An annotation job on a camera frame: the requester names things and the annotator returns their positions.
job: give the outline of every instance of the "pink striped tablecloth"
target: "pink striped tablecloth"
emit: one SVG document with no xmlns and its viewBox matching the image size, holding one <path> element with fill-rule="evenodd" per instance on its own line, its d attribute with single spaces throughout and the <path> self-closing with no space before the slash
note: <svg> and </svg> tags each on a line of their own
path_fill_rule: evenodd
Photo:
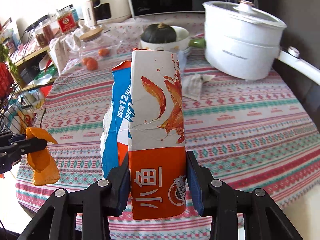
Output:
<svg viewBox="0 0 320 240">
<path fill-rule="evenodd" d="M 68 63 L 70 74 L 55 81 L 43 105 L 47 111 L 42 127 L 59 143 L 48 148 L 61 179 L 54 185 L 33 186 L 33 171 L 23 157 L 16 183 L 21 204 L 37 211 L 56 188 L 81 190 L 102 177 L 100 135 L 111 100 L 111 68 L 130 59 L 136 45 L 128 44 L 100 62 L 105 69 L 99 72 L 83 70 L 78 60 Z M 215 178 L 245 191 L 262 187 L 281 208 L 319 182 L 319 133 L 275 71 L 263 80 L 246 82 L 211 67 L 203 50 L 193 49 L 185 75 L 193 73 L 216 75 L 204 84 L 200 101 L 183 98 L 187 150 L 193 150 Z M 211 218 L 197 216 L 188 187 L 186 204 L 178 217 L 145 221 L 132 220 L 129 201 L 121 217 L 109 218 L 111 237 L 208 239 Z"/>
</svg>

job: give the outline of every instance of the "green pumpkin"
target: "green pumpkin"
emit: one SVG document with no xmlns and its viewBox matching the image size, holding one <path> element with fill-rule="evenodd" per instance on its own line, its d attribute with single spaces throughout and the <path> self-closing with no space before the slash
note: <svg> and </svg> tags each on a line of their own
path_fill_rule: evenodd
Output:
<svg viewBox="0 0 320 240">
<path fill-rule="evenodd" d="M 141 40 L 148 43 L 169 43 L 177 39 L 174 28 L 164 23 L 149 25 L 141 35 Z"/>
</svg>

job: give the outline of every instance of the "wire rack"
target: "wire rack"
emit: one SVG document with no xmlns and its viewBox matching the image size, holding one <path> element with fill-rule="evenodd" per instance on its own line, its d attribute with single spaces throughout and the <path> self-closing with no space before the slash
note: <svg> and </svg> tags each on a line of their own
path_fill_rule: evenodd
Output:
<svg viewBox="0 0 320 240">
<path fill-rule="evenodd" d="M 18 96 L 19 84 L 7 88 L 7 95 L 0 101 L 0 131 L 25 133 L 26 128 L 33 126 L 35 119 L 35 104 L 27 97 Z"/>
</svg>

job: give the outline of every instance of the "white bowl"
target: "white bowl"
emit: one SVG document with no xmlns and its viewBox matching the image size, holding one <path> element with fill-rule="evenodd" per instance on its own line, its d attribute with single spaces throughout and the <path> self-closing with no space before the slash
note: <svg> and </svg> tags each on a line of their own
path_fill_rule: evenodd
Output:
<svg viewBox="0 0 320 240">
<path fill-rule="evenodd" d="M 174 42 L 169 43 L 149 43 L 141 40 L 142 49 L 151 50 L 165 50 L 165 51 L 175 51 L 175 50 L 186 50 L 189 47 L 189 32 L 182 27 L 171 26 L 177 34 L 177 39 Z"/>
</svg>

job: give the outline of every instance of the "lid knob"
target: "lid knob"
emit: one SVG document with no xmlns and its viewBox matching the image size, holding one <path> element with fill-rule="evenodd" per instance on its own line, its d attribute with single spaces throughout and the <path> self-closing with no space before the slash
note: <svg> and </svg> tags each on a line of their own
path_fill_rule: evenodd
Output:
<svg viewBox="0 0 320 240">
<path fill-rule="evenodd" d="M 235 7 L 238 11 L 246 12 L 246 13 L 254 13 L 252 10 L 253 3 L 245 0 L 239 0 L 239 5 Z"/>
</svg>

